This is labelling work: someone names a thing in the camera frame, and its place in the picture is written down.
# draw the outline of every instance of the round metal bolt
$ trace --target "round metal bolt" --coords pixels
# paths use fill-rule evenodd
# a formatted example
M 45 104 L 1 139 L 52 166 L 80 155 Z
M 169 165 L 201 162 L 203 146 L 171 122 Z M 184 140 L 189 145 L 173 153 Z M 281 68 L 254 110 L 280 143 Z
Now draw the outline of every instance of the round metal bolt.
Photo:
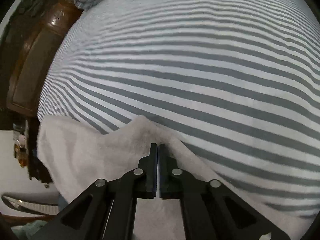
M 171 172 L 173 175 L 179 176 L 182 174 L 183 171 L 180 169 L 173 169 Z
M 221 186 L 221 182 L 216 180 L 216 179 L 214 179 L 214 180 L 210 181 L 210 186 L 211 187 L 220 187 Z
M 134 171 L 133 171 L 133 173 L 135 174 L 135 175 L 141 175 L 142 173 L 143 173 L 143 169 L 135 169 Z
M 102 187 L 102 186 L 104 186 L 105 185 L 105 180 L 104 179 L 97 179 L 96 180 L 96 186 L 97 187 Z

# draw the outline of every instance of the beige blanket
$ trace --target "beige blanket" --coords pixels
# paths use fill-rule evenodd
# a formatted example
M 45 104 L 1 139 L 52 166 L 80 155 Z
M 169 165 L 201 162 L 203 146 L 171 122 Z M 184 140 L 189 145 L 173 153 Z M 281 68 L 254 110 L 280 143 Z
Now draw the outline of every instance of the beige blanket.
M 165 143 L 178 166 L 204 181 L 219 179 L 253 208 L 286 232 L 300 239 L 312 220 L 291 217 L 253 200 L 218 176 L 171 131 L 143 116 L 123 128 L 102 135 L 68 117 L 47 116 L 38 135 L 39 159 L 48 168 L 55 186 L 71 202 L 96 179 L 120 178 L 149 154 L 151 143 Z M 136 239 L 185 239 L 178 200 L 138 200 L 134 225 Z

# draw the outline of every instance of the white edge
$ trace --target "white edge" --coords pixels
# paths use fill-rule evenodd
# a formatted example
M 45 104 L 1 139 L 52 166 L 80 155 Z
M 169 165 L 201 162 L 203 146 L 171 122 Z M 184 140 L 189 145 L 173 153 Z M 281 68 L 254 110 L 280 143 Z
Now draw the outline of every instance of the white edge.
M 2 41 L 4 30 L 9 23 L 10 17 L 15 12 L 17 7 L 19 6 L 22 0 L 15 0 L 14 3 L 11 5 L 10 9 L 7 11 L 6 15 L 4 16 L 2 22 L 0 23 L 0 42 Z

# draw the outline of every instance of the teal fabric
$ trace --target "teal fabric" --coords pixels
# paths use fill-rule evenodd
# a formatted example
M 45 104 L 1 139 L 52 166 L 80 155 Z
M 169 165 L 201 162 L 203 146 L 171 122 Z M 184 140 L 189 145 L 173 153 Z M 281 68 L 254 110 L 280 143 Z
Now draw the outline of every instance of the teal fabric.
M 37 220 L 33 223 L 28 223 L 20 228 L 12 227 L 12 231 L 19 238 L 19 240 L 28 240 L 39 231 L 47 222 Z

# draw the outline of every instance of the striped fabric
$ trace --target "striped fabric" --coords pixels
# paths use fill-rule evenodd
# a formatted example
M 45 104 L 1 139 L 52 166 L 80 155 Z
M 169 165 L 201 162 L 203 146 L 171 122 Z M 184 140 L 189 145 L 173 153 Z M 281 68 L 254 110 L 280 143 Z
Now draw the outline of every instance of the striped fabric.
M 38 117 L 137 115 L 277 210 L 320 210 L 320 26 L 303 0 L 105 0 L 71 28 Z

